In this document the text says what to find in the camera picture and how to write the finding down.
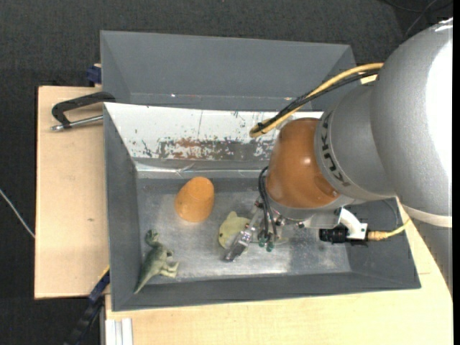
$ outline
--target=kuka logo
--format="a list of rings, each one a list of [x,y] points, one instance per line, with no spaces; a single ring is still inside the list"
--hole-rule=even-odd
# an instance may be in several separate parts
[[[332,111],[326,115],[326,117],[323,119],[323,124],[322,124],[322,132],[321,132],[321,144],[322,144],[322,155],[324,157],[324,164],[325,165],[330,165],[329,170],[331,171],[331,174],[344,186],[348,187],[351,184],[347,181],[345,181],[344,176],[340,173],[340,171],[337,170],[336,166],[336,161],[334,161],[334,158],[332,157],[332,154],[330,152],[330,147],[329,147],[329,138],[328,138],[328,128],[329,128],[329,119],[331,118]]]

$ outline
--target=yellow object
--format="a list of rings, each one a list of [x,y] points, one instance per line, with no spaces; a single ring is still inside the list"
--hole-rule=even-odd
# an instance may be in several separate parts
[[[344,72],[342,72],[342,73],[336,75],[335,77],[327,80],[326,82],[321,84],[319,87],[317,87],[315,90],[310,92],[310,94],[308,94],[307,98],[311,97],[313,95],[316,95],[317,93],[320,93],[320,92],[324,91],[325,89],[331,87],[333,84],[341,81],[342,79],[345,79],[346,77],[349,77],[350,75],[360,73],[360,72],[367,72],[369,70],[380,69],[382,66],[383,66],[383,63],[372,63],[372,64],[360,65],[360,66],[357,66],[355,68],[345,70]],[[274,121],[272,124],[270,124],[269,126],[267,126],[264,129],[260,129],[259,125],[253,126],[251,128],[251,130],[249,131],[249,136],[251,138],[257,138],[257,137],[260,137],[263,134],[268,133],[269,131],[274,129],[279,123],[283,122],[284,120],[289,118],[292,114],[294,114],[296,111],[298,111],[301,107],[302,106],[299,106],[299,107],[289,111],[286,115],[281,116],[277,121]],[[266,119],[266,120],[262,121],[262,125],[266,124],[270,120],[271,119]]]
[[[211,214],[214,206],[214,185],[202,176],[190,179],[175,197],[177,214],[189,222],[202,222]]]
[[[398,235],[403,232],[406,227],[408,227],[410,222],[411,220],[408,218],[405,223],[393,231],[370,231],[367,235],[367,240],[378,242],[379,240],[388,239],[391,236]]]
[[[248,223],[248,218],[238,217],[235,211],[230,212],[218,230],[218,242],[222,248],[228,249],[233,242],[234,237],[241,230],[244,230]]]

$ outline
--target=white cable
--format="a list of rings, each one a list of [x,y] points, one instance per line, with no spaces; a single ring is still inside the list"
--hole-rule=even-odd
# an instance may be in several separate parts
[[[35,239],[35,234],[31,230],[31,228],[29,228],[29,225],[26,224],[26,221],[24,221],[21,215],[19,215],[19,212],[17,211],[16,207],[14,207],[13,203],[9,200],[9,198],[5,195],[5,193],[3,193],[2,189],[0,189],[0,194],[5,199],[5,201],[9,204],[9,206],[11,207],[13,212],[16,214],[17,218],[21,221],[21,224],[24,226],[24,228],[27,230],[30,236]]]

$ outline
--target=metal tool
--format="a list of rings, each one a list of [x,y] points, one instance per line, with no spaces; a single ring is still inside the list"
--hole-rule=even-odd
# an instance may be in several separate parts
[[[256,223],[260,221],[263,216],[264,211],[260,208],[257,208],[252,219],[249,222],[245,230],[241,230],[239,235],[236,236],[234,243],[231,245],[231,248],[225,255],[225,260],[233,262],[237,257],[241,256],[248,248],[249,244],[252,242],[252,235],[256,231]]]

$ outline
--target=black clamp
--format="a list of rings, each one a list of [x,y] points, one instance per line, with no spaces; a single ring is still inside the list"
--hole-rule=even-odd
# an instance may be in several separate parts
[[[79,109],[80,107],[89,106],[92,104],[97,104],[98,102],[115,102],[115,98],[108,92],[98,92],[55,104],[51,110],[51,114],[56,118],[58,122],[60,122],[60,125],[52,126],[51,130],[70,129],[78,125],[83,125],[91,123],[93,121],[102,120],[102,115],[100,115],[93,116],[87,119],[70,121],[64,115],[66,111]]]

